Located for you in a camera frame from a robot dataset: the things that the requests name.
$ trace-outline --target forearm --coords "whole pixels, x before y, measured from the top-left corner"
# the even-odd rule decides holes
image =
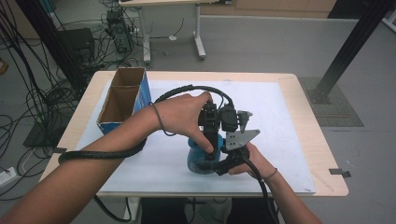
[[[286,223],[321,223],[294,193],[281,173],[266,181]]]
[[[152,108],[144,109],[83,150],[121,151],[134,147],[158,129],[158,120],[152,113]],[[8,211],[2,221],[69,223],[106,183],[121,162],[122,160],[66,161],[25,195]]]

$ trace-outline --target person's right arm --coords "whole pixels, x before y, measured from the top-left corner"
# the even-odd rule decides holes
[[[250,153],[250,160],[259,169],[263,179],[274,173],[275,167],[264,158],[253,144],[248,143],[247,149]],[[245,164],[234,167],[229,171],[229,174],[237,175],[244,172],[251,172],[250,168]],[[286,223],[321,223],[317,216],[294,193],[280,172],[276,172],[265,183],[271,190]]]

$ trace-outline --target person's left arm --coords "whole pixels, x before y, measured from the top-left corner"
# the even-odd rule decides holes
[[[208,92],[188,94],[156,104],[166,131],[191,137],[206,152],[213,151],[198,128],[201,108],[211,101]],[[153,105],[145,107],[82,150],[122,151],[160,130]],[[59,165],[49,176],[12,207],[0,223],[70,223],[106,183],[122,160],[71,160]]]

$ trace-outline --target open box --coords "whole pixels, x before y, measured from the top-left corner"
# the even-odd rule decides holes
[[[111,81],[97,125],[103,134],[109,133],[150,102],[146,69],[119,68]]]

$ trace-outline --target power strip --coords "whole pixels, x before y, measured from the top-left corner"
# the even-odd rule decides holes
[[[3,171],[0,174],[0,188],[4,187],[8,183],[19,178],[19,176],[17,176],[17,174],[15,173],[14,167],[10,167],[7,170],[8,170],[8,172]]]

